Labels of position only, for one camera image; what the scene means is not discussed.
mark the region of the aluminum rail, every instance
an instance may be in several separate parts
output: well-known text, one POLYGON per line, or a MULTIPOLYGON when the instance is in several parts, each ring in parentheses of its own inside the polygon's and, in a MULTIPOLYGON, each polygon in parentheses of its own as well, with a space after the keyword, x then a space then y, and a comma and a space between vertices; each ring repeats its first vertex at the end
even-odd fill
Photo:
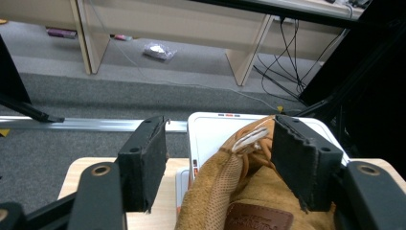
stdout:
MULTIPOLYGON (((65 118, 62 123, 40 123, 30 117, 0 116, 0 128, 78 131, 134 131, 143 120, 65 118)), ((187 122, 170 121, 166 132, 187 132, 187 122)))

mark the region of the gray carpet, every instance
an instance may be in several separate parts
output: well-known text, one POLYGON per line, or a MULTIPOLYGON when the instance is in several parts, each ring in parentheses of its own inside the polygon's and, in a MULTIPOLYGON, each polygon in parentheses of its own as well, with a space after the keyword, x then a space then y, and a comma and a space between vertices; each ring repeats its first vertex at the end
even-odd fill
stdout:
MULTIPOLYGON (((146 119, 162 115, 187 121, 197 111, 272 114, 262 102, 230 90, 112 80, 21 74, 35 108, 68 118, 146 119)), ((305 108, 266 94, 247 93, 272 106, 305 108)), ((1 115, 20 115, 0 106, 1 115)), ((55 201, 69 166, 84 156, 117 156, 130 132, 13 129, 0 138, 0 202, 15 201, 30 213, 55 201)), ((171 157, 188 157, 186 133, 168 133, 171 157)))

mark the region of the wooden table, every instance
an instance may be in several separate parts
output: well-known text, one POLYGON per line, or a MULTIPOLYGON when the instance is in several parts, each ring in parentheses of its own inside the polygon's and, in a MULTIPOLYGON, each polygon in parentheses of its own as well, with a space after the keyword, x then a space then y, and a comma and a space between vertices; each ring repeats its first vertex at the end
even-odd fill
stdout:
MULTIPOLYGON (((81 172, 88 166, 99 162, 113 162, 115 158, 85 157, 76 160, 66 175, 59 197, 74 193, 79 184, 81 172)), ((381 159, 355 159, 363 160, 386 170, 399 184, 406 194, 406 182, 397 171, 386 161, 381 159)), ((167 163, 167 169, 162 179, 158 195, 152 206, 150 215, 143 213, 127 213, 128 229, 173 229, 176 223, 176 194, 175 175, 178 169, 188 167, 188 158, 172 158, 167 163)))

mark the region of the black metal bracket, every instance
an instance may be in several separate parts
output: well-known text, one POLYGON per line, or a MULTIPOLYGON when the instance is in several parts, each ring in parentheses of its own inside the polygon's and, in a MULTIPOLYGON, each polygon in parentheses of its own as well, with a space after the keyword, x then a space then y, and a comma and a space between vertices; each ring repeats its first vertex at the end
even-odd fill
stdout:
POLYGON ((144 120, 114 163, 88 167, 78 191, 29 215, 0 203, 0 229, 126 229, 125 212, 150 212, 166 168, 166 120, 144 120))
POLYGON ((0 35, 0 104, 42 123, 63 123, 64 118, 46 114, 31 105, 30 97, 0 35))
POLYGON ((403 229, 406 195, 383 169, 361 161, 341 166, 343 152, 297 118, 277 115, 272 162, 305 211, 336 204, 335 225, 403 229))

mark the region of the black cable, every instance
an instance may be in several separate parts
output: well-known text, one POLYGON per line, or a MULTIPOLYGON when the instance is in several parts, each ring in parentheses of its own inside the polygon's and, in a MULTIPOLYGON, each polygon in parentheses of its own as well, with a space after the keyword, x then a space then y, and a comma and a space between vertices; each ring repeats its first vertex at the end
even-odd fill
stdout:
POLYGON ((281 56, 287 51, 288 47, 290 46, 290 44, 292 44, 293 40, 294 40, 295 37, 296 37, 297 29, 299 29, 299 27, 296 28, 296 30, 295 30, 295 35, 292 37, 292 39, 290 40, 290 42, 289 42, 289 44, 287 45, 287 47, 285 47, 284 51, 278 56, 278 58, 275 58, 274 62, 272 62, 272 63, 266 68, 264 74, 266 74, 266 72, 268 72, 268 70, 270 70, 270 68, 275 64, 275 62, 277 62, 277 61, 279 60, 279 58, 281 58, 281 56))
MULTIPOLYGON (((281 32, 282 32, 282 37, 283 37, 283 42, 284 42, 285 50, 286 50, 286 52, 287 52, 287 55, 289 56, 290 62, 292 63, 293 69, 295 70, 296 81, 297 81, 296 91, 297 91, 298 93, 301 93, 301 92, 303 91, 304 87, 303 87, 303 85, 302 85, 301 78, 299 77, 297 65, 295 65, 295 63, 294 63, 293 60, 292 60, 292 56, 290 55, 290 52, 289 52, 289 49, 288 49, 289 46, 290 46, 290 44, 287 45, 287 43, 286 43, 286 37, 284 36, 282 21, 281 21, 281 23, 280 23, 280 28, 281 28, 281 32)), ((294 36, 293 36, 293 38, 292 38, 293 40, 295 40, 295 49, 294 49, 294 50, 295 50, 295 56, 296 56, 296 36, 297 36, 298 30, 299 30, 299 21, 298 21, 298 20, 295 20, 295 34, 294 34, 294 36)))
POLYGON ((287 70, 285 70, 284 68, 283 68, 283 66, 281 65, 281 63, 279 62, 279 60, 277 59, 277 63, 278 63, 278 65, 281 67, 281 69, 287 74, 287 75, 289 75, 290 77, 292 77, 293 79, 295 79, 295 77, 292 75, 292 74, 290 74, 289 72, 287 72, 287 70))
MULTIPOLYGON (((263 63, 263 61, 260 59, 259 55, 257 55, 257 58, 258 58, 259 62, 263 65, 263 67, 267 68, 267 66, 265 65, 265 63, 263 63)), ((292 81, 292 82, 296 83, 294 80, 288 78, 287 76, 285 76, 285 75, 283 75, 283 74, 280 74, 280 73, 276 72, 275 70, 267 69, 267 71, 271 71, 271 72, 274 73, 274 74, 277 74, 277 75, 279 75, 279 76, 281 76, 281 77, 283 77, 283 78, 285 78, 285 79, 287 79, 287 80, 289 80, 289 81, 292 81)))
POLYGON ((343 30, 340 34, 338 34, 336 37, 334 37, 334 39, 332 39, 332 40, 329 42, 329 44, 328 44, 328 46, 325 48, 325 50, 323 50, 323 52, 319 55, 319 57, 318 57, 317 60, 313 63, 313 65, 310 67, 310 69, 307 71, 307 73, 302 77, 302 80, 303 80, 305 77, 307 77, 308 73, 310 73, 310 71, 313 69, 313 67, 316 65, 316 63, 319 62, 319 60, 322 58, 322 56, 323 56, 323 54, 325 53, 325 51, 328 50, 328 48, 330 47, 330 45, 331 45, 335 40, 337 40, 338 37, 340 37, 340 36, 343 34, 344 31, 345 31, 345 30, 343 30))
POLYGON ((263 78, 268 78, 270 81, 272 81, 274 84, 276 84, 279 88, 281 88, 283 91, 285 91, 286 93, 288 93, 290 96, 294 97, 297 101, 301 101, 299 99, 299 97, 297 95, 295 95, 294 93, 290 92, 287 88, 283 87, 281 84, 279 84, 277 81, 271 79, 269 76, 267 76, 265 73, 263 73, 262 71, 260 71, 260 69, 254 65, 254 68, 257 70, 258 73, 260 73, 262 75, 262 79, 263 78))

